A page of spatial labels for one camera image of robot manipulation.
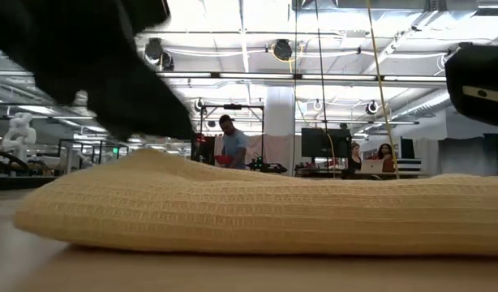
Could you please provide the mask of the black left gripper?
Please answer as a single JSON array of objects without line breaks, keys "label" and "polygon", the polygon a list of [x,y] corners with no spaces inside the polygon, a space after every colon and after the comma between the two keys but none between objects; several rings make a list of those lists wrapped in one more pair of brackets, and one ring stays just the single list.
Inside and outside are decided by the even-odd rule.
[{"label": "black left gripper", "polygon": [[0,0],[0,50],[69,104],[78,91],[117,140],[190,140],[188,108],[139,57],[135,36],[170,14],[157,0]]}]

